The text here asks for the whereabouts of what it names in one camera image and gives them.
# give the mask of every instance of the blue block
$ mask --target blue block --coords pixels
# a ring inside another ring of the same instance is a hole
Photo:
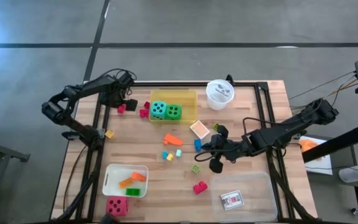
[[[162,152],[162,159],[167,159],[168,157],[168,152],[167,151],[163,151]]]
[[[196,148],[196,152],[201,152],[201,140],[200,139],[194,140],[194,147]]]

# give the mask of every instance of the green lego brick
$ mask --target green lego brick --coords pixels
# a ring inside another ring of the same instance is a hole
[[[198,167],[198,165],[194,164],[193,167],[191,168],[191,171],[198,174],[198,171],[200,171],[200,168]]]
[[[128,196],[139,196],[140,195],[140,189],[127,189],[126,195]]]

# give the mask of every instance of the red lego brick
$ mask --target red lego brick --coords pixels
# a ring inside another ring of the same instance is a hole
[[[207,188],[208,188],[208,185],[206,185],[206,183],[204,183],[204,181],[200,181],[198,184],[194,185],[193,190],[194,190],[194,193],[199,194]]]
[[[140,117],[141,118],[148,118],[149,117],[149,110],[140,110]]]
[[[119,114],[124,114],[126,107],[127,107],[127,105],[121,105],[121,106],[119,106],[119,107],[117,108],[117,112],[118,112]]]
[[[144,103],[143,107],[149,110],[150,109],[150,103],[149,102]]]

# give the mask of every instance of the clear plastic bin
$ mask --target clear plastic bin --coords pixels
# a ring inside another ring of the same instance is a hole
[[[243,205],[225,210],[221,195],[240,191]],[[270,177],[265,172],[215,174],[211,179],[213,214],[220,222],[265,222],[277,217]]]
[[[164,101],[166,104],[181,106],[180,120],[149,120],[157,124],[193,124],[197,121],[197,92],[194,90],[153,90],[150,96],[150,103]]]

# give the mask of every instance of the green die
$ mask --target green die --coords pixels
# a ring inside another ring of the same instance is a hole
[[[200,171],[200,168],[198,167],[198,165],[194,164],[193,167],[191,168],[191,171],[198,174],[198,171]]]
[[[181,118],[181,106],[180,105],[167,105],[165,112],[165,119],[179,120]]]

